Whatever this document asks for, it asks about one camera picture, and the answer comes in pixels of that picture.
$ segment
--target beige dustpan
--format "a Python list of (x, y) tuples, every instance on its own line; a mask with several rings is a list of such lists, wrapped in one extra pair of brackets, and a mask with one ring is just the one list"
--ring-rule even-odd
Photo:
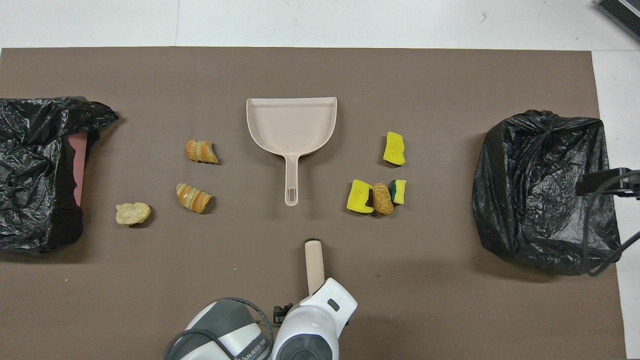
[(298, 203), (298, 159), (329, 141), (337, 106), (335, 97), (246, 101), (246, 121), (253, 141), (284, 157), (284, 202), (289, 206)]

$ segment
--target black plastic bag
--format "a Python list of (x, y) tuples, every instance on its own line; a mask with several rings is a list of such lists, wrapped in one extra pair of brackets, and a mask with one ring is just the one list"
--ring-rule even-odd
[(609, 168), (602, 121), (529, 110), (491, 129), (480, 152), (472, 194), (482, 245), (503, 259), (580, 275), (620, 246), (610, 195), (589, 219), (589, 264), (582, 258), (587, 197), (578, 178)]
[(84, 97), (0, 99), (0, 250), (45, 252), (80, 237), (68, 135), (117, 118)]

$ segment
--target white tile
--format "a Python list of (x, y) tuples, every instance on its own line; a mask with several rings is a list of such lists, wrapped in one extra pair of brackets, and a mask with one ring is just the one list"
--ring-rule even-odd
[(178, 0), (0, 1), (0, 47), (175, 45)]
[[(593, 53), (600, 117), (611, 167), (640, 169), (640, 51)], [(616, 199), (620, 236), (640, 231), (640, 201)], [(617, 264), (627, 357), (640, 358), (640, 241)]]
[(181, 0), (177, 45), (640, 49), (592, 0)]

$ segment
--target food scrap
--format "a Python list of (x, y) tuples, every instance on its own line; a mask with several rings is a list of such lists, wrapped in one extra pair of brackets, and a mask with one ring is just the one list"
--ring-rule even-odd
[(406, 180), (393, 180), (391, 182), (391, 201), (395, 204), (404, 204), (404, 189)]
[(385, 153), (382, 158), (391, 164), (404, 165), (406, 163), (404, 159), (404, 141), (402, 135), (392, 133), (391, 131), (387, 133), (387, 145), (385, 146)]
[(218, 164), (218, 158), (213, 153), (211, 142), (189, 140), (186, 148), (189, 159), (202, 163)]
[(121, 225), (133, 225), (144, 222), (151, 215), (151, 207), (144, 202), (116, 205), (116, 222)]
[(178, 184), (175, 187), (175, 192), (178, 195), (180, 205), (198, 214), (202, 214), (202, 211), (212, 198), (211, 194), (205, 193), (185, 183)]
[(351, 184), (349, 198), (347, 199), (347, 209), (365, 214), (372, 213), (373, 208), (367, 206), (367, 201), (369, 201), (369, 190), (371, 188), (372, 186), (364, 181), (354, 179)]
[(377, 183), (373, 186), (373, 208), (382, 215), (389, 215), (394, 212), (389, 189), (383, 183)]

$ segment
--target trash item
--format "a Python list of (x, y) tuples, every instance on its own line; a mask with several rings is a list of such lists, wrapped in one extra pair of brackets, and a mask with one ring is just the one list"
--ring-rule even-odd
[(529, 110), (487, 132), (472, 194), (482, 245), (503, 259), (580, 275), (619, 246), (611, 196), (595, 199), (589, 261), (582, 258), (586, 199), (580, 176), (609, 168), (602, 121)]
[(394, 212), (391, 194), (389, 194), (389, 189), (383, 183), (373, 185), (373, 208), (382, 215), (389, 215)]
[(144, 202), (116, 205), (116, 222), (120, 225), (141, 224), (151, 215), (151, 207)]
[(117, 118), (84, 97), (0, 99), (0, 250), (46, 252), (80, 237), (68, 135)]
[(202, 214), (207, 203), (213, 197), (211, 194), (203, 192), (202, 190), (196, 189), (185, 183), (178, 184), (175, 187), (175, 192), (178, 195), (180, 205), (191, 211), (195, 211), (198, 214)]
[(190, 160), (199, 163), (218, 164), (218, 158), (213, 153), (213, 144), (211, 142), (189, 140), (186, 148), (187, 156)]
[(387, 144), (382, 159), (399, 166), (406, 163), (404, 159), (404, 140), (402, 135), (392, 133), (391, 131), (387, 133)]
[(253, 141), (285, 159), (284, 202), (288, 206), (298, 203), (298, 159), (329, 141), (337, 107), (335, 97), (246, 101), (246, 121)]
[(404, 189), (406, 188), (406, 180), (393, 180), (391, 182), (391, 201), (394, 204), (404, 204)]
[(372, 213), (374, 209), (366, 205), (367, 201), (369, 201), (369, 190), (371, 189), (373, 189), (373, 186), (364, 181), (354, 179), (347, 199), (347, 209), (363, 214)]

